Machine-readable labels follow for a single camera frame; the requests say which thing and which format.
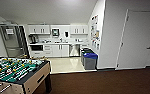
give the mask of faucet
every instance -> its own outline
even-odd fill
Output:
[[[62,40],[63,40],[63,39],[62,39],[62,38],[60,38],[60,42],[62,42]]]

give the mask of upper cabinet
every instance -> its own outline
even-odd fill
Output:
[[[28,25],[30,34],[50,34],[49,25]]]
[[[71,25],[71,34],[88,34],[87,25]]]

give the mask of floor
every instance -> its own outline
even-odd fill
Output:
[[[150,94],[150,68],[51,74],[49,94]],[[33,94],[48,94],[45,83]]]
[[[81,57],[48,58],[48,60],[51,61],[51,74],[96,71],[85,70]]]

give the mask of cabinet door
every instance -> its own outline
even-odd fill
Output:
[[[70,27],[71,34],[77,34],[77,28],[75,25],[71,25]]]
[[[43,25],[36,25],[36,34],[43,34]]]
[[[87,25],[82,25],[82,34],[88,34],[88,26]]]
[[[61,46],[60,45],[52,45],[53,49],[53,57],[61,57]]]
[[[50,34],[49,25],[44,25],[42,32],[43,34]]]
[[[77,26],[77,32],[76,32],[77,34],[83,34],[83,28],[82,28],[82,26],[81,25],[78,25]]]
[[[62,57],[69,57],[69,45],[61,45]]]
[[[35,25],[28,25],[28,28],[29,28],[29,33],[30,34],[36,34],[36,32],[35,32],[35,29],[36,29]]]

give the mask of ceiling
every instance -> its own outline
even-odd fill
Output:
[[[0,16],[18,24],[88,23],[97,0],[0,0]]]

